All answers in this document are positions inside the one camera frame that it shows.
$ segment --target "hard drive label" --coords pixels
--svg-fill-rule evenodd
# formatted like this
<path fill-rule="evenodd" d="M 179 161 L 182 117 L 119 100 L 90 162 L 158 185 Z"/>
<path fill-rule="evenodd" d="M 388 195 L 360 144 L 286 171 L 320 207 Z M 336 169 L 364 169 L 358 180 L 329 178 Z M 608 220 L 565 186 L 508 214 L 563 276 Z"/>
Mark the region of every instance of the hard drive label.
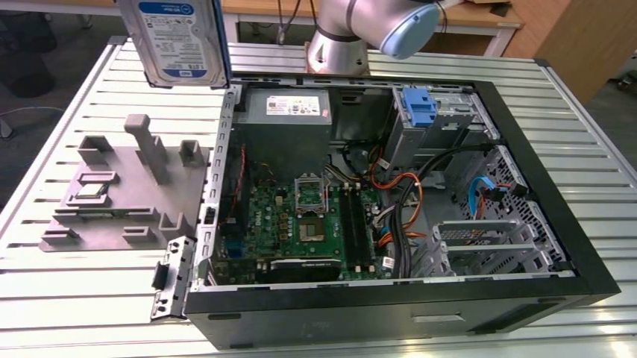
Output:
<path fill-rule="evenodd" d="M 195 9 L 190 4 L 141 2 L 153 50 L 165 73 L 173 77 L 200 78 L 208 73 L 202 54 Z"/>

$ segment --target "motherboard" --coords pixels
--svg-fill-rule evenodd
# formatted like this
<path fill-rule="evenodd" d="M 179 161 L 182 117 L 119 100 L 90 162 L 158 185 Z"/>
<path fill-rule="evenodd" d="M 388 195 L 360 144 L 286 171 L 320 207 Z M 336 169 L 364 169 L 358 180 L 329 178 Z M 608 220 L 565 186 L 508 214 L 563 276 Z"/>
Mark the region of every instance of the motherboard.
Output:
<path fill-rule="evenodd" d="M 225 238 L 217 284 L 384 278 L 368 225 L 376 190 L 304 184 L 253 187 L 249 232 Z"/>

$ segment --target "gray parts holder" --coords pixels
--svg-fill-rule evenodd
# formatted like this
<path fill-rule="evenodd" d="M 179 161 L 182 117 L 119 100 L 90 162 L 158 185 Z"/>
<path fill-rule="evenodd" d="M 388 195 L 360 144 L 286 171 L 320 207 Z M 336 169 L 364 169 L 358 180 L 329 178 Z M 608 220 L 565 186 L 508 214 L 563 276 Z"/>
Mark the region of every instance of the gray parts holder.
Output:
<path fill-rule="evenodd" d="M 43 251 L 149 250 L 195 234 L 210 150 L 185 140 L 165 148 L 151 119 L 130 115 L 125 130 L 139 147 L 87 136 L 85 162 L 41 243 Z"/>

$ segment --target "green motherboard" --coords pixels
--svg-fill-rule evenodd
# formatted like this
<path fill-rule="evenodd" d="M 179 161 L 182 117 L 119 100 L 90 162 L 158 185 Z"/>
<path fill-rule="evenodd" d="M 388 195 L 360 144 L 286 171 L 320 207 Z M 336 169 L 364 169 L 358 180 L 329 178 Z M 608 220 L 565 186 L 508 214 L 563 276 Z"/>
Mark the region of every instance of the green motherboard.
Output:
<path fill-rule="evenodd" d="M 372 189 L 357 190 L 365 208 L 360 222 L 368 221 L 370 208 L 378 203 L 377 192 Z M 297 213 L 296 196 L 301 204 L 328 205 L 325 213 Z M 226 260 L 218 260 L 214 271 L 218 284 L 256 284 L 264 279 L 261 271 L 268 263 L 277 260 L 329 260 L 341 265 L 338 280 L 370 280 L 382 278 L 374 256 L 373 238 L 369 230 L 364 233 L 364 247 L 369 250 L 370 264 L 354 266 L 348 262 L 348 234 L 342 220 L 342 188 L 329 186 L 301 187 L 260 185 L 253 187 L 249 206 L 249 232 L 242 240 L 226 238 Z"/>

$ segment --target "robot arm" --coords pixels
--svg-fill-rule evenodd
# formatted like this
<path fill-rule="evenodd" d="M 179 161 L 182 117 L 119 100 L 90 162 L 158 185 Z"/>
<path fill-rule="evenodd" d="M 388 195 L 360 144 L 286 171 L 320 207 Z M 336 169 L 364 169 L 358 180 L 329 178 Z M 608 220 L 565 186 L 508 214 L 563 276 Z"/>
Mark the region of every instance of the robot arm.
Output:
<path fill-rule="evenodd" d="M 440 10 L 435 1 L 324 0 L 308 51 L 317 73 L 360 75 L 368 70 L 368 43 L 402 60 L 432 37 Z"/>

